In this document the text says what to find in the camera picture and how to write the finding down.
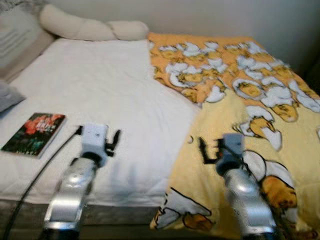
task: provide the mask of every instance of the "yellow blanket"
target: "yellow blanket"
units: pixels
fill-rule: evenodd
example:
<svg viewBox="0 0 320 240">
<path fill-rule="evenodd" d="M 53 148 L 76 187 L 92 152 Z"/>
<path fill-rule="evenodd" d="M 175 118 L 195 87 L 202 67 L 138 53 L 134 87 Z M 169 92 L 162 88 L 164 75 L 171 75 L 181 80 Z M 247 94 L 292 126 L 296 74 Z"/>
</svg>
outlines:
<svg viewBox="0 0 320 240">
<path fill-rule="evenodd" d="M 223 178 L 205 164 L 216 158 L 216 139 L 238 132 L 243 160 L 271 205 L 298 230 L 319 231 L 320 97 L 250 37 L 150 33 L 148 40 L 154 78 L 202 107 L 151 227 L 240 237 Z"/>
</svg>

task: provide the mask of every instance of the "wall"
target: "wall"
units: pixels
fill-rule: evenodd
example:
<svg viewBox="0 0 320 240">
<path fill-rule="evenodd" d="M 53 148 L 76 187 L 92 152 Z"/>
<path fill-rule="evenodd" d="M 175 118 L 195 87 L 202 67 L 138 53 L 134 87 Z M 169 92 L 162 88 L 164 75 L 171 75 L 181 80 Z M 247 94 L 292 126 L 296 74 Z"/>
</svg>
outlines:
<svg viewBox="0 0 320 240">
<path fill-rule="evenodd" d="M 309 84 L 309 87 L 316 91 L 320 96 L 320 54 L 318 55 L 316 62 L 306 73 L 304 80 Z"/>
<path fill-rule="evenodd" d="M 302 73 L 320 49 L 319 0 L 51 0 L 101 21 L 141 20 L 153 32 L 252 36 Z"/>
</svg>

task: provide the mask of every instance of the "book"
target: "book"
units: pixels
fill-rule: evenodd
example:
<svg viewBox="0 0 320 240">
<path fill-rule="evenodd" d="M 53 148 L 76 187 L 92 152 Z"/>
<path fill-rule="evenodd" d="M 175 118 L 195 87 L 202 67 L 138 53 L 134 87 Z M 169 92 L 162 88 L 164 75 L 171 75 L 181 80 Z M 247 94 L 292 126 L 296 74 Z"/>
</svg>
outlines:
<svg viewBox="0 0 320 240">
<path fill-rule="evenodd" d="M 66 119 L 63 114 L 36 112 L 1 150 L 41 158 Z"/>
</svg>

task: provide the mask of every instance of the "cushion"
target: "cushion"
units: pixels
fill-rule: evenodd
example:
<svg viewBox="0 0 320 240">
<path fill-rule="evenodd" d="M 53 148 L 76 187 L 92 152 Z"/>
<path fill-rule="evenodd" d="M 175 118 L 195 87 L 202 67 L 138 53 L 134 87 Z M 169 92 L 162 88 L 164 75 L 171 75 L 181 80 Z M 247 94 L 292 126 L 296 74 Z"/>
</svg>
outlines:
<svg viewBox="0 0 320 240">
<path fill-rule="evenodd" d="M 2 1 L 0 13 L 0 78 L 12 81 L 37 58 L 54 37 L 38 24 L 42 0 Z"/>
<path fill-rule="evenodd" d="M 25 97 L 18 90 L 0 80 L 0 112 L 12 105 L 20 103 Z"/>
<path fill-rule="evenodd" d="M 109 21 L 103 23 L 68 14 L 52 4 L 44 6 L 39 14 L 41 26 L 60 37 L 85 41 L 142 40 L 149 28 L 140 21 Z"/>
</svg>

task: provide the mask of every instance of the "mattress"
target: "mattress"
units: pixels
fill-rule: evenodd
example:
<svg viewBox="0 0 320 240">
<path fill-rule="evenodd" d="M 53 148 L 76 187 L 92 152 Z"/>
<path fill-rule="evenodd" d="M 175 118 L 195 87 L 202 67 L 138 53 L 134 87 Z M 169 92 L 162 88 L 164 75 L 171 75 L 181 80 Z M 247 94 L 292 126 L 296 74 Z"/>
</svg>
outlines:
<svg viewBox="0 0 320 240">
<path fill-rule="evenodd" d="M 67 122 L 40 159 L 0 152 L 0 200 L 17 201 L 30 181 L 77 129 L 87 122 L 122 135 L 106 166 L 97 171 L 88 204 L 156 207 L 172 165 L 199 112 L 183 96 L 154 81 L 147 41 L 89 42 L 59 39 L 11 85 L 26 100 L 0 114 L 0 146 L 34 113 L 60 113 Z M 76 136 L 54 159 L 26 202 L 47 204 L 74 157 Z"/>
</svg>

